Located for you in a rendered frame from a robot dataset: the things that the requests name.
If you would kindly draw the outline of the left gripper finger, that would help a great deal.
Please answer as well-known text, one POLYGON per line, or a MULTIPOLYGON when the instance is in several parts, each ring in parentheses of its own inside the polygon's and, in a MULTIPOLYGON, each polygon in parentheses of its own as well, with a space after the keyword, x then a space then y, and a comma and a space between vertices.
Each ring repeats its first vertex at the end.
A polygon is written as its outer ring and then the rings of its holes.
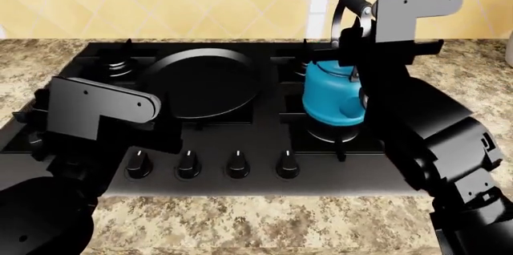
POLYGON ((183 147, 182 123, 172 114, 167 95, 163 97, 157 117, 137 129, 135 146, 165 153, 179 153, 183 147))
POLYGON ((49 108, 50 90, 48 88, 39 88, 34 93, 33 109, 47 111, 49 108))

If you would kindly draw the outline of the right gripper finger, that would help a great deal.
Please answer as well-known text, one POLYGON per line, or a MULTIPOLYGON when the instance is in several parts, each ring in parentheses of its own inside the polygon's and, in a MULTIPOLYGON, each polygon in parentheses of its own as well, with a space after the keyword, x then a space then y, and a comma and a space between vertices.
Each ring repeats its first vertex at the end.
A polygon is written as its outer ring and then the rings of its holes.
POLYGON ((443 39, 415 43, 415 55, 438 55, 444 45, 443 39))
POLYGON ((339 47, 348 48, 357 46, 360 43, 374 43, 376 34, 376 21, 371 19, 369 23, 370 27, 364 28, 360 18, 355 18, 351 27, 345 28, 341 31, 339 47))

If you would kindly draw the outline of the blue kettle with black handle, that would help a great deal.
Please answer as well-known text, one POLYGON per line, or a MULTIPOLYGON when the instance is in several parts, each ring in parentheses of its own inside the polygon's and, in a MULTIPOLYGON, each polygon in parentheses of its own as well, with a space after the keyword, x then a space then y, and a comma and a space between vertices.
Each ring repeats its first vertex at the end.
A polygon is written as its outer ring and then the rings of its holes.
MULTIPOLYGON (((357 18, 353 26, 363 38, 372 30, 372 4, 366 0, 338 0, 331 23, 330 50, 341 50, 341 19, 344 10, 357 18)), ((330 127, 352 127, 363 122, 365 109, 359 91, 361 84, 356 67, 340 67, 338 58, 307 59, 302 104, 307 115, 330 127)))

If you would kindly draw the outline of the black stove knob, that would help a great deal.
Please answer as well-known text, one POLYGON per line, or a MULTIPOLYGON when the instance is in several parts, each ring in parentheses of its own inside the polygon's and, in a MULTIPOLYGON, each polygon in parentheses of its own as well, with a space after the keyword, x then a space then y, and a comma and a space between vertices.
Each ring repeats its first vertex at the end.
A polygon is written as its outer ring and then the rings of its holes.
POLYGON ((123 170, 128 180, 142 180, 148 177, 153 170, 153 163, 149 153, 144 150, 128 153, 123 170))
POLYGON ((235 151, 225 165, 225 173, 234 180, 241 180, 249 175, 251 167, 242 151, 235 151))
POLYGON ((294 153, 283 151, 275 166, 276 174, 284 180, 291 180, 300 174, 300 165, 294 153))
POLYGON ((175 167, 176 176, 180 180, 192 180, 201 173, 202 164, 195 151, 185 151, 175 167))

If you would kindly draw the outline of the white object at counter edge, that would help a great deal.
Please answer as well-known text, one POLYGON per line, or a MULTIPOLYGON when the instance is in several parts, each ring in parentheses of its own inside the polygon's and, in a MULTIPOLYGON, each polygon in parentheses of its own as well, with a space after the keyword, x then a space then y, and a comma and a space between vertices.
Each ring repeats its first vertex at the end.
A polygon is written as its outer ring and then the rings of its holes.
POLYGON ((511 31, 506 43, 504 60, 509 67, 513 68, 513 30, 511 31))

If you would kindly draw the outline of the black round pan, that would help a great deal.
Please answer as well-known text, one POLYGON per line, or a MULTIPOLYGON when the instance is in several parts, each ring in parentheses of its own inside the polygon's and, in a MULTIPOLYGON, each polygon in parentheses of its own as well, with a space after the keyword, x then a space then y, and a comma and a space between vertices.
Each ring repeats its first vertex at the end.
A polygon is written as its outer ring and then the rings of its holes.
POLYGON ((203 119, 249 103, 259 91, 258 76, 252 60, 240 52, 200 48, 160 59, 140 81, 175 117, 203 119))

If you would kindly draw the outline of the black gas cooktop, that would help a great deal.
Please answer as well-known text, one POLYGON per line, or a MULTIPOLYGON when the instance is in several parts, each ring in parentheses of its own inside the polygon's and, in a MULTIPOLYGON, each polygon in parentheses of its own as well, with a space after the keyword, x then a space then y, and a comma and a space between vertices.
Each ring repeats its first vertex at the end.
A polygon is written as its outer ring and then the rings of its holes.
MULTIPOLYGON (((61 76, 77 77, 137 89, 141 71, 157 59, 200 48, 220 48, 249 57, 259 75, 255 98, 237 110, 203 119, 181 119, 183 147, 165 153, 132 146, 103 196, 410 196, 414 190, 386 158, 380 143, 359 132, 342 146, 321 141, 307 132, 314 124, 301 105, 303 82, 285 64, 300 42, 92 42, 79 52, 61 76), (137 60, 135 73, 119 79, 99 75, 99 59, 137 60), (153 170, 142 180, 128 180, 123 166, 128 153, 147 151, 153 170), (195 151, 202 164, 192 180, 180 180, 175 167, 182 154, 195 151), (242 151, 251 171, 241 180, 225 173, 235 151, 242 151), (294 153, 300 174, 284 180, 275 166, 283 151, 294 153)), ((12 153, 11 139, 23 124, 12 119, 0 129, 0 190, 24 180, 49 176, 53 156, 37 161, 12 153)))

